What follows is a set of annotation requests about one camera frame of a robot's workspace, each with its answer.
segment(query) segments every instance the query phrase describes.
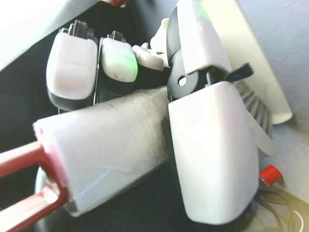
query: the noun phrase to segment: white cable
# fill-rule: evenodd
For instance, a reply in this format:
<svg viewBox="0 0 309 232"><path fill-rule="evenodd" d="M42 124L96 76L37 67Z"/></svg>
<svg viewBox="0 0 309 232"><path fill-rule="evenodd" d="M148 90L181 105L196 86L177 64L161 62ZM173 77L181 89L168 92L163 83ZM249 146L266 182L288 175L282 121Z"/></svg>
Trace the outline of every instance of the white cable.
<svg viewBox="0 0 309 232"><path fill-rule="evenodd" d="M300 215L299 212L297 212L297 211L295 211L295 210L294 210L294 213L296 213L296 214L299 216L300 221L301 221L301 227L300 227L300 229L299 229L299 232L303 232L303 230L304 230L304 220L303 220L303 217Z"/></svg>

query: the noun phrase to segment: red bottle cap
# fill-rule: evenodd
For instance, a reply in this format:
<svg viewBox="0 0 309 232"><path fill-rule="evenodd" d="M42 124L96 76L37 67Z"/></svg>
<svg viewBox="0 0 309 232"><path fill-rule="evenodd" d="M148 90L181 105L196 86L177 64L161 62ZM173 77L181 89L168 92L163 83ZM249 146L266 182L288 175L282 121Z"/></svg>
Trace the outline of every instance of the red bottle cap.
<svg viewBox="0 0 309 232"><path fill-rule="evenodd" d="M269 165L265 169L260 171L260 180L263 181L267 186L271 186L273 183L275 183L281 178L281 172L272 165Z"/></svg>

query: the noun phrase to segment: red cylindrical object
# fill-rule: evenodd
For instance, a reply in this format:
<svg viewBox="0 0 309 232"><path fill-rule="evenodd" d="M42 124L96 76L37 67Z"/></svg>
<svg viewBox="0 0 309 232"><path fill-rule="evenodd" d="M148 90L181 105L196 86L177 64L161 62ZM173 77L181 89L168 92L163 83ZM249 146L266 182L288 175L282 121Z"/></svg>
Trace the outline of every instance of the red cylindrical object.
<svg viewBox="0 0 309 232"><path fill-rule="evenodd" d="M263 181L267 186L271 186L281 178L281 172L272 165L269 165L260 171L260 180Z"/></svg>

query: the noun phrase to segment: round hole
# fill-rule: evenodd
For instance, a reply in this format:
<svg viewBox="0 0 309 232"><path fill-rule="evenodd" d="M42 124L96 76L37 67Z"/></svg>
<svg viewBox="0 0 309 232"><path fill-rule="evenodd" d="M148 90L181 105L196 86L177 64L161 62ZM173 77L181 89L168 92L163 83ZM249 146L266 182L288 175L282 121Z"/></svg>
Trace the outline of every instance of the round hole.
<svg viewBox="0 0 309 232"><path fill-rule="evenodd" d="M178 84L180 86L184 86L185 83L187 82L187 78L185 76L181 76L179 79L178 79Z"/></svg>

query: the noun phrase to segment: plastic wrapped roll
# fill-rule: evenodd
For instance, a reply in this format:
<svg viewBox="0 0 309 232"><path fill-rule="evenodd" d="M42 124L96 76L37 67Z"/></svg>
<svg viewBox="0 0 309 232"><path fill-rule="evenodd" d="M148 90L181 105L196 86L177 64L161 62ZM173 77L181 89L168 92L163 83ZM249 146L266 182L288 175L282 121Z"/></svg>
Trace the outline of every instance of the plastic wrapped roll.
<svg viewBox="0 0 309 232"><path fill-rule="evenodd" d="M161 127L166 114L164 87L34 123L38 141L63 169L70 195L66 208L73 216L119 194L167 159Z"/></svg>

